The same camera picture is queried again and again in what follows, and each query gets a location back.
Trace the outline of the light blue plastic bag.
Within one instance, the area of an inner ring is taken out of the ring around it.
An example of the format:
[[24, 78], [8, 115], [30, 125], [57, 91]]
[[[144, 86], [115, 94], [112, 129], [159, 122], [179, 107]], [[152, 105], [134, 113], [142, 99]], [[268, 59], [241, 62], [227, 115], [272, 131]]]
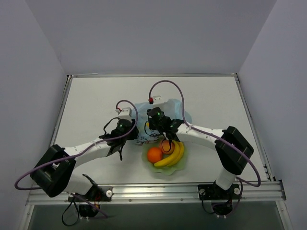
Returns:
[[[138, 138], [133, 140], [136, 145], [144, 143], [156, 142], [160, 138], [160, 134], [156, 130], [149, 129], [147, 110], [152, 109], [152, 105], [143, 102], [135, 104], [138, 112], [137, 129], [139, 131]], [[162, 111], [171, 119], [183, 119], [182, 117], [182, 102], [178, 99], [169, 99], [164, 102]]]

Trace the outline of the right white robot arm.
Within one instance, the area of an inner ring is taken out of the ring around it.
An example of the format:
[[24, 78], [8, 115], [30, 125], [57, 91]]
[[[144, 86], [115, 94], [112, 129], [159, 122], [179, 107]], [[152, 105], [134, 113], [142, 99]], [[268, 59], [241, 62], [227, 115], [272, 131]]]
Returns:
[[147, 110], [149, 129], [156, 130], [166, 139], [178, 142], [191, 142], [217, 152], [223, 166], [213, 185], [213, 192], [223, 198], [230, 193], [230, 187], [241, 175], [247, 159], [254, 153], [253, 147], [233, 126], [227, 129], [209, 129], [187, 125], [184, 120], [171, 119], [159, 108]]

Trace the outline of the fake peach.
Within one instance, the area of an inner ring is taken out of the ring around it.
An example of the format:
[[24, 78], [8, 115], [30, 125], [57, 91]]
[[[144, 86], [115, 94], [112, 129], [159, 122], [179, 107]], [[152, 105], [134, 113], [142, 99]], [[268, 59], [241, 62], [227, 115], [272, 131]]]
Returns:
[[174, 152], [175, 146], [173, 142], [169, 142], [169, 140], [163, 139], [159, 144], [159, 149], [165, 155], [170, 155]]

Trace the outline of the orange fake fruit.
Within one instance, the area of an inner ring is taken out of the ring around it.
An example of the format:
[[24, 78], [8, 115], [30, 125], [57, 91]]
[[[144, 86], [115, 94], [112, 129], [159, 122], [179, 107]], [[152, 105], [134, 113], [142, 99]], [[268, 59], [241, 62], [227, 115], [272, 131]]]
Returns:
[[149, 148], [147, 151], [147, 160], [150, 163], [156, 163], [163, 159], [163, 152], [158, 147]]

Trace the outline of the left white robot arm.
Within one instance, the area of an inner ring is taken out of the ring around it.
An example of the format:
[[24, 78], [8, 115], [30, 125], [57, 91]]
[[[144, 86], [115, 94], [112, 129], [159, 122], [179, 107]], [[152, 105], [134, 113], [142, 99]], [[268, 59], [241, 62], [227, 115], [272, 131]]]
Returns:
[[138, 133], [135, 119], [119, 118], [115, 129], [92, 142], [67, 148], [54, 144], [39, 160], [30, 177], [49, 197], [67, 192], [93, 201], [104, 195], [103, 190], [90, 176], [77, 175], [74, 170], [95, 159], [116, 152], [121, 154], [125, 143], [137, 139]]

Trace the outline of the yellow fake banana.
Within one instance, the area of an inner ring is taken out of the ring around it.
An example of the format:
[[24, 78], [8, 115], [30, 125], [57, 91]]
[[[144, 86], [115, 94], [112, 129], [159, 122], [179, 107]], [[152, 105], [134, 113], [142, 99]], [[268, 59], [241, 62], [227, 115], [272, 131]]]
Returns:
[[173, 165], [177, 164], [182, 159], [182, 157], [184, 155], [184, 148], [185, 148], [184, 144], [182, 142], [178, 142], [178, 141], [174, 141], [174, 140], [173, 140], [173, 143], [174, 143], [174, 146], [175, 146], [173, 153], [170, 156], [154, 163], [154, 167], [173, 166]]

